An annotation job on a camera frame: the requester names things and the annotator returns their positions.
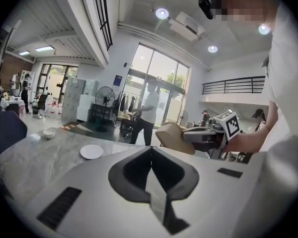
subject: ceiling light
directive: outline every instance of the ceiling light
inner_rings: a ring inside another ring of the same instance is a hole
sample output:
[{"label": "ceiling light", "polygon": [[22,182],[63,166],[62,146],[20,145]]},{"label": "ceiling light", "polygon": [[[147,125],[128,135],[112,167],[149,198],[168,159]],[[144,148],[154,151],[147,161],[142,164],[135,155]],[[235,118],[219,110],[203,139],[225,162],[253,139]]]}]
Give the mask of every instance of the ceiling light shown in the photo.
[{"label": "ceiling light", "polygon": [[260,34],[262,35],[266,35],[266,34],[269,34],[270,33],[270,28],[264,24],[261,24],[259,27],[258,27],[258,31]]},{"label": "ceiling light", "polygon": [[208,47],[208,51],[211,52],[211,53],[215,53],[215,52],[218,51],[218,48],[217,48],[217,46],[212,45],[212,46]]},{"label": "ceiling light", "polygon": [[53,50],[53,48],[51,46],[46,46],[46,47],[42,47],[42,48],[38,48],[38,49],[35,49],[37,52],[40,52],[40,51],[46,51],[46,50]]},{"label": "ceiling light", "polygon": [[29,54],[29,53],[30,53],[29,51],[24,51],[24,52],[22,52],[22,53],[19,53],[19,55],[24,56],[24,55],[27,55],[27,54]]},{"label": "ceiling light", "polygon": [[155,11],[155,15],[159,19],[166,19],[169,16],[169,12],[166,9],[160,8]]}]

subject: brick wall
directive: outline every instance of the brick wall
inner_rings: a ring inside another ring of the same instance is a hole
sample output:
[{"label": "brick wall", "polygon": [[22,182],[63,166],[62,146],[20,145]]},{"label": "brick wall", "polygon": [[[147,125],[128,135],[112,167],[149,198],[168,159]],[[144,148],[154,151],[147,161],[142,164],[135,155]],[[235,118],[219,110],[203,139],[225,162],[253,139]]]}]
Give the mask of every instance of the brick wall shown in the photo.
[{"label": "brick wall", "polygon": [[3,64],[0,71],[1,86],[4,90],[9,89],[9,84],[12,76],[23,70],[31,71],[33,64],[25,60],[16,58],[9,54],[4,54]]}]

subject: white tablecloth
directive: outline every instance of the white tablecloth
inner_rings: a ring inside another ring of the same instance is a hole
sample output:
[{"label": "white tablecloth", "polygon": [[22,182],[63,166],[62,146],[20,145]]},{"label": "white tablecloth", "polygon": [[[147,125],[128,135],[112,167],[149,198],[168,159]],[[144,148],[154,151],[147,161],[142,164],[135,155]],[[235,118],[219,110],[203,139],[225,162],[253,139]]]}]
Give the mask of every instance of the white tablecloth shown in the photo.
[{"label": "white tablecloth", "polygon": [[25,106],[24,101],[23,100],[18,100],[18,101],[13,101],[10,99],[10,101],[6,101],[4,98],[1,99],[0,101],[0,106],[5,109],[7,106],[9,106],[10,104],[18,104],[19,106]]}]

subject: stand fan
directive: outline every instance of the stand fan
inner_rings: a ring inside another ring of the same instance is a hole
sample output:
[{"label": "stand fan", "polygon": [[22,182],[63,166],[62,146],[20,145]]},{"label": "stand fan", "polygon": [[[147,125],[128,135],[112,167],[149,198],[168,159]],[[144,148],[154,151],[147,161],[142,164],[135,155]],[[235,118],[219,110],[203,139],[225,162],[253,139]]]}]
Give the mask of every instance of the stand fan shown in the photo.
[{"label": "stand fan", "polygon": [[113,106],[114,101],[115,101],[115,93],[113,89],[111,89],[110,87],[104,86],[97,91],[95,95],[95,104],[99,106],[104,106],[104,108],[103,108],[103,118],[100,122],[100,125],[96,127],[96,131],[99,131],[99,132],[108,131],[108,129],[104,127],[106,108],[107,107],[111,108]]},{"label": "stand fan", "polygon": [[182,110],[181,113],[180,113],[180,127],[184,124],[186,124],[188,122],[188,119],[189,119],[189,114],[188,112],[186,112],[185,110]]}]

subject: black pants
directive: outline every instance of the black pants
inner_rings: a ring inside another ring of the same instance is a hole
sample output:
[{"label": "black pants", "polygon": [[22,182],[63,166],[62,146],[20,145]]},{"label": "black pants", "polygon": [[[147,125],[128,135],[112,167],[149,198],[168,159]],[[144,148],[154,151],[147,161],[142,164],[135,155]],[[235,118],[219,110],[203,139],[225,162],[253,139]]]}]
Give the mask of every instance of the black pants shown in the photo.
[{"label": "black pants", "polygon": [[27,93],[27,91],[25,92],[24,90],[22,91],[22,93],[21,93],[21,100],[23,100],[24,101],[24,104],[25,104],[25,111],[27,112],[27,113],[29,113],[29,107],[28,107],[28,93]]},{"label": "black pants", "polygon": [[135,144],[138,134],[142,129],[144,129],[144,138],[145,138],[145,145],[151,145],[151,136],[152,136],[152,129],[153,129],[153,123],[142,120],[139,118],[137,120],[137,123],[133,129],[133,133],[131,136],[131,144]]}]

